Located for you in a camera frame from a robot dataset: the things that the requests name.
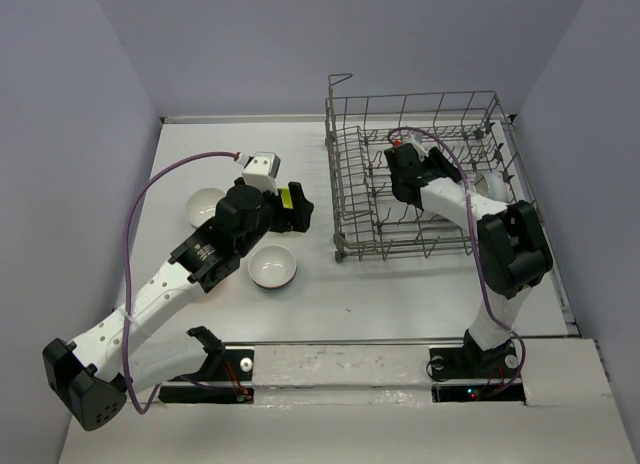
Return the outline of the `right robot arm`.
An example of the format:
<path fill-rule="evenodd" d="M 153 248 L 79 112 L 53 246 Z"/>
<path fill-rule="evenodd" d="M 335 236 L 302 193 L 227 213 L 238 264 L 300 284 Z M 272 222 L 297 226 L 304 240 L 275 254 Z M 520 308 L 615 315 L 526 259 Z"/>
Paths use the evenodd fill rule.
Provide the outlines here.
<path fill-rule="evenodd" d="M 536 210 L 476 193 L 458 161 L 436 147 L 396 142 L 384 155 L 397 200 L 445 218 L 471 239 L 482 303 L 462 346 L 433 359 L 438 380 L 480 378 L 509 355 L 516 317 L 553 266 Z"/>

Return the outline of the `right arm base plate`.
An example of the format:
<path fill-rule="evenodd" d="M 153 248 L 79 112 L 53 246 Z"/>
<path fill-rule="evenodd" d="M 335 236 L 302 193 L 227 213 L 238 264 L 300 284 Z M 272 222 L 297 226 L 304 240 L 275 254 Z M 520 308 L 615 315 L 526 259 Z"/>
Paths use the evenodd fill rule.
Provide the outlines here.
<path fill-rule="evenodd" d="M 429 350 L 425 365 L 433 385 L 436 404 L 471 402 L 526 402 L 520 377 L 511 385 L 519 365 L 513 345 L 487 363 L 471 365 L 463 361 L 461 347 L 435 347 Z"/>

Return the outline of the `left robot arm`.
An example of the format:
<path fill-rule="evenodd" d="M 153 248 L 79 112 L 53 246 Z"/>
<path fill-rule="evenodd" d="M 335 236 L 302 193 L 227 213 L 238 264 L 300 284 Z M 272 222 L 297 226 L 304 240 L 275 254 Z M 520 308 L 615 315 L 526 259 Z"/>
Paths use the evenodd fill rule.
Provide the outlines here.
<path fill-rule="evenodd" d="M 215 214 L 171 252 L 136 294 L 69 342 L 59 338 L 42 352 L 48 384 L 80 426 L 109 423 L 144 391 L 177 377 L 215 376 L 226 360 L 223 342 L 204 326 L 166 343 L 150 338 L 184 307 L 237 271 L 268 232 L 306 232 L 314 205 L 298 182 L 275 192 L 237 179 Z"/>

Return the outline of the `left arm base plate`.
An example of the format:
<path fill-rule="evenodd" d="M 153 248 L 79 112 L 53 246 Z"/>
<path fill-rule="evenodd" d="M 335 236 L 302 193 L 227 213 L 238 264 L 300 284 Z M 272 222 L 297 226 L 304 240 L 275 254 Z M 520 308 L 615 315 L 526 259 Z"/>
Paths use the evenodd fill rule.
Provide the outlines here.
<path fill-rule="evenodd" d="M 228 347 L 217 369 L 202 377 L 177 377 L 164 383 L 157 400 L 164 404 L 252 404 L 254 367 L 253 347 Z"/>

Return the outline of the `white bowl stack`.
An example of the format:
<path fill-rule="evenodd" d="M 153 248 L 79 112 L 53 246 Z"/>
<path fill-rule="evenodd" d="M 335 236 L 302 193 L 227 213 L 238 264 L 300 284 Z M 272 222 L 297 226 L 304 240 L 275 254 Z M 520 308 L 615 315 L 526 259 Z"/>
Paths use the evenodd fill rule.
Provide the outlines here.
<path fill-rule="evenodd" d="M 218 202 L 225 193 L 217 188 L 203 188 L 193 193 L 185 204 L 185 216 L 194 228 L 215 216 Z"/>

